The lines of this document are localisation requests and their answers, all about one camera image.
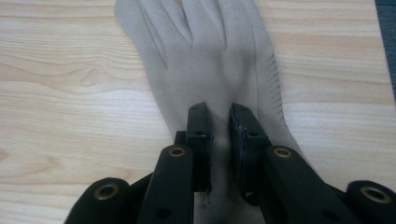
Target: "metal screw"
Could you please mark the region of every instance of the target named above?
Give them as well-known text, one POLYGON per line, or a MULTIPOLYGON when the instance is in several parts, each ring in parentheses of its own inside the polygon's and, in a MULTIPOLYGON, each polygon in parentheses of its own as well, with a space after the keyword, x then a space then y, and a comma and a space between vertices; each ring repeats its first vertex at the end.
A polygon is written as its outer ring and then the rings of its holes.
POLYGON ((94 196, 97 200, 107 200, 114 197, 119 190, 119 186, 114 183, 105 184, 95 191, 94 196))
POLYGON ((363 186, 361 187, 361 193, 376 203, 390 203, 392 201, 387 193, 374 187, 363 186))
POLYGON ((186 154, 186 151, 183 148, 180 147, 175 147, 169 150, 169 155, 172 157, 181 157, 186 154))
POLYGON ((289 150, 287 150, 285 148, 281 148, 281 147, 274 149, 274 153, 278 157, 282 157, 282 158, 288 158, 288 157, 291 157, 291 155, 292 155, 292 153, 289 150))

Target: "gray glove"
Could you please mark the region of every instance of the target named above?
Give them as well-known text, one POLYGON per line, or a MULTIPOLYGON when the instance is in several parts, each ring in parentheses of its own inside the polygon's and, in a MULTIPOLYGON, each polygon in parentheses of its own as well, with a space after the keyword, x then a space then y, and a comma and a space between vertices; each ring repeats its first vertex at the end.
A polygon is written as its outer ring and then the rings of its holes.
POLYGON ((274 50, 253 0, 118 0, 115 14, 136 45, 171 134, 206 102, 215 136, 213 191, 195 199, 194 223, 263 223, 241 200, 230 169, 229 110, 249 107, 274 145, 300 150, 283 117, 274 50))

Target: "wood grain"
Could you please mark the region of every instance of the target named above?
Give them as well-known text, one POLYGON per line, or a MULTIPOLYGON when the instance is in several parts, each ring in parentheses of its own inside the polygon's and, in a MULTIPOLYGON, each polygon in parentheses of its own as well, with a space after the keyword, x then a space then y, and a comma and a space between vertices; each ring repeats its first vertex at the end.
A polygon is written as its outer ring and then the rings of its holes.
MULTIPOLYGON (((286 119, 325 181, 396 190, 374 2, 256 1, 286 119)), ((114 1, 0 0, 0 223, 63 223, 92 182, 133 183, 172 140, 114 1)))

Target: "wooden table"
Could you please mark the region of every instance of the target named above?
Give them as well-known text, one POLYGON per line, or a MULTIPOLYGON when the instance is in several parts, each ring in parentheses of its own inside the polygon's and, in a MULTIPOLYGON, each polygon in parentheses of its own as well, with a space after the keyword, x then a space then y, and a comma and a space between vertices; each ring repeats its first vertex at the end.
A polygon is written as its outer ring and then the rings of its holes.
MULTIPOLYGON (((286 120, 339 189, 396 190, 396 114, 373 0, 256 1, 286 120)), ((135 182, 171 144, 114 0, 0 1, 0 223, 63 223, 92 182, 135 182)))

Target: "dark fabric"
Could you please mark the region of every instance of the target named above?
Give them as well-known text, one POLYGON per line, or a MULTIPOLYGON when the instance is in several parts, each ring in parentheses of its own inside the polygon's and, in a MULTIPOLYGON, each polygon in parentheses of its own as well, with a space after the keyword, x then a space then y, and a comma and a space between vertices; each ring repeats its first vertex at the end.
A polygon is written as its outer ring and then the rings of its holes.
POLYGON ((396 0, 376 0, 375 3, 396 98, 396 0))

